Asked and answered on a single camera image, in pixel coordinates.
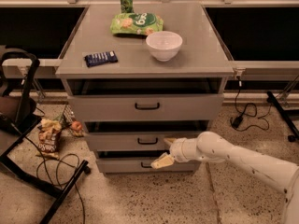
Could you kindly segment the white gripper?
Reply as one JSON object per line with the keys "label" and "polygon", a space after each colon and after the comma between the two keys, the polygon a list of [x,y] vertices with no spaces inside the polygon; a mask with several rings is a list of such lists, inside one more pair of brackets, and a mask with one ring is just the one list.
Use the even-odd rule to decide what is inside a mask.
{"label": "white gripper", "polygon": [[174,162],[197,161],[200,152],[197,148],[196,138],[165,138],[164,143],[168,145],[169,152],[162,154],[158,159],[151,163],[153,169],[161,169],[174,164]]}

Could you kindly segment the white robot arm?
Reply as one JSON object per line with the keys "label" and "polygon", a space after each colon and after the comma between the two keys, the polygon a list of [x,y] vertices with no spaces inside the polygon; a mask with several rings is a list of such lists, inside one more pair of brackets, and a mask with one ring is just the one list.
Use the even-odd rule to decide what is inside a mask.
{"label": "white robot arm", "polygon": [[299,222],[299,165],[233,145],[213,132],[202,132],[196,138],[165,138],[169,152],[151,163],[154,169],[175,162],[228,161],[265,185],[285,195],[282,224]]}

